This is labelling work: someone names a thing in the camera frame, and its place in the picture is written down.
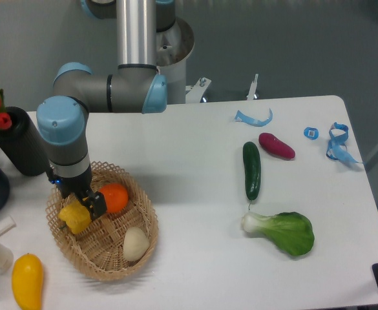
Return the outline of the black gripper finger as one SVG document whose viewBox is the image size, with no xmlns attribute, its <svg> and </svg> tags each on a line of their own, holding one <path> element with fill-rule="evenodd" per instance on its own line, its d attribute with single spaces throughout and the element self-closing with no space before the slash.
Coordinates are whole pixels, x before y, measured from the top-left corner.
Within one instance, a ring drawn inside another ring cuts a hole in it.
<svg viewBox="0 0 378 310">
<path fill-rule="evenodd" d="M 88 210 L 90 213 L 90 219 L 92 221 L 100 217 L 100 207 L 99 207 L 98 202 L 90 202 L 88 206 Z"/>
</svg>

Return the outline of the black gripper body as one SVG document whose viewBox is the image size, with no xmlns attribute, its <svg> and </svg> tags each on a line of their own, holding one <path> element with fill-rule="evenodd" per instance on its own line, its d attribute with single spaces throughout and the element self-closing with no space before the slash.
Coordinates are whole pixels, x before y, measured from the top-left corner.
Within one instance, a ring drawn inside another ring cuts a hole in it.
<svg viewBox="0 0 378 310">
<path fill-rule="evenodd" d="M 54 184 L 61 193 L 62 198 L 67 198 L 73 194 L 77 201 L 88 209 L 90 202 L 98 202 L 100 215 L 107 212 L 105 198 L 99 191 L 94 192 L 91 189 L 92 169 L 89 165 L 84 172 L 75 177 L 62 177 L 54 173 L 52 168 L 46 171 L 48 180 Z"/>
</svg>

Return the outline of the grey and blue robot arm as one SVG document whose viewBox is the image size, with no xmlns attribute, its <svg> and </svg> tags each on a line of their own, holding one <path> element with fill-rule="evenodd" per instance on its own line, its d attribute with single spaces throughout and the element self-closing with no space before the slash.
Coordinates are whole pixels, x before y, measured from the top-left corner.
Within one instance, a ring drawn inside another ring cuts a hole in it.
<svg viewBox="0 0 378 310">
<path fill-rule="evenodd" d="M 81 63 L 63 65 L 53 95 L 36 119 L 50 162 L 47 176 L 62 197 L 73 194 L 95 220 L 107 211 L 94 192 L 86 139 L 90 112 L 159 113 L 167 107 L 167 78 L 157 65 L 156 33 L 175 21 L 174 1 L 111 1 L 116 8 L 118 71 L 96 76 Z"/>
</svg>

